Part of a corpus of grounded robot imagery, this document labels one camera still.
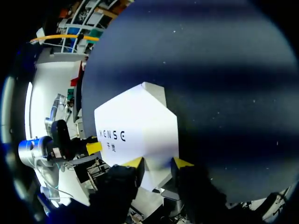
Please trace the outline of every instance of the yellow tape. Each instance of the yellow tape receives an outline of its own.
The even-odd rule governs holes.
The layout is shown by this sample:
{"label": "yellow tape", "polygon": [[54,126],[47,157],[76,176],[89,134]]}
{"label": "yellow tape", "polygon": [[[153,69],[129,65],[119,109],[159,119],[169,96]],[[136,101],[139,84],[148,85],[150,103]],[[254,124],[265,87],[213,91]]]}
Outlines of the yellow tape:
{"label": "yellow tape", "polygon": [[130,161],[130,162],[126,162],[125,164],[122,164],[122,166],[124,166],[124,167],[135,167],[135,168],[137,168],[137,167],[139,166],[141,160],[142,160],[142,157],[138,157],[137,159],[134,159],[134,160],[132,160],[132,161]]}
{"label": "yellow tape", "polygon": [[99,151],[102,151],[102,144],[100,142],[87,143],[86,149],[87,149],[88,155],[91,155],[91,154],[97,153]]}
{"label": "yellow tape", "polygon": [[192,167],[192,166],[194,166],[193,164],[191,164],[189,162],[186,162],[184,160],[181,160],[178,157],[174,157],[173,159],[176,162],[176,165],[177,165],[178,169],[180,169],[182,167]]}

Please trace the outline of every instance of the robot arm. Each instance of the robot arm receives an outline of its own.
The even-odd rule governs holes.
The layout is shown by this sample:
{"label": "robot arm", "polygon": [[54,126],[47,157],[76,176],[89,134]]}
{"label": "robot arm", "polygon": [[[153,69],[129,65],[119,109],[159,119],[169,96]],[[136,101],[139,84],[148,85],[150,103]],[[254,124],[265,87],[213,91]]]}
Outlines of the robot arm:
{"label": "robot arm", "polygon": [[67,105],[66,103],[67,99],[64,95],[61,95],[61,94],[57,94],[55,100],[54,100],[54,103],[53,103],[53,106],[52,106],[52,109],[51,109],[51,112],[50,112],[50,117],[49,118],[45,118],[45,126],[46,126],[46,131],[47,131],[47,134],[49,136],[52,136],[52,133],[51,133],[51,127],[52,127],[52,124],[53,122],[55,121],[55,118],[56,118],[56,114],[57,114],[57,109],[60,105],[63,105],[64,106],[64,121],[67,123],[70,116],[71,116],[71,109],[70,107]]}

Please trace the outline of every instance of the yellow bar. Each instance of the yellow bar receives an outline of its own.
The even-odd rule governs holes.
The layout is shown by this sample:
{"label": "yellow bar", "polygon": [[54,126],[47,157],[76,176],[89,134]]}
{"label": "yellow bar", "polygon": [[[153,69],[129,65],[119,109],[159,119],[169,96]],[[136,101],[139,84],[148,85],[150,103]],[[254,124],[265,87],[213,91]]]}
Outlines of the yellow bar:
{"label": "yellow bar", "polygon": [[[40,41],[40,40],[48,40],[48,39],[58,39],[58,38],[78,38],[78,35],[74,34],[58,34],[58,35],[49,35],[49,36],[41,36],[32,39],[30,42]],[[99,41],[99,38],[93,36],[83,36],[83,39],[89,41]]]}

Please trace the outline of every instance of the red object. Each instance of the red object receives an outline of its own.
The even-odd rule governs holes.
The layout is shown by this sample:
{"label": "red object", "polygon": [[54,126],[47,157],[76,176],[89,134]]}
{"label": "red object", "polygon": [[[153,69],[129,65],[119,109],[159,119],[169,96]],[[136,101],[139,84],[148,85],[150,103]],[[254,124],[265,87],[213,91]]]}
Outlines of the red object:
{"label": "red object", "polygon": [[83,69],[82,69],[82,61],[80,62],[80,67],[79,67],[79,72],[78,72],[78,77],[71,79],[71,86],[76,86],[78,83],[78,80],[80,76],[82,75]]}

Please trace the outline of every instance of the white wall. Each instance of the white wall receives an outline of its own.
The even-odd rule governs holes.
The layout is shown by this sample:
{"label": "white wall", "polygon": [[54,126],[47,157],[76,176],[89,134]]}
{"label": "white wall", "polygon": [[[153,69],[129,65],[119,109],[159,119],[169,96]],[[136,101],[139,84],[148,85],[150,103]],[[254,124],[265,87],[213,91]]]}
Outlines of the white wall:
{"label": "white wall", "polygon": [[[50,116],[50,111],[57,94],[67,96],[71,77],[74,75],[74,62],[49,62],[37,64],[36,75],[33,80],[33,89],[30,102],[30,130],[31,137],[47,135],[44,120]],[[59,108],[56,120],[63,118]],[[72,115],[67,123],[70,136],[77,134]]]}

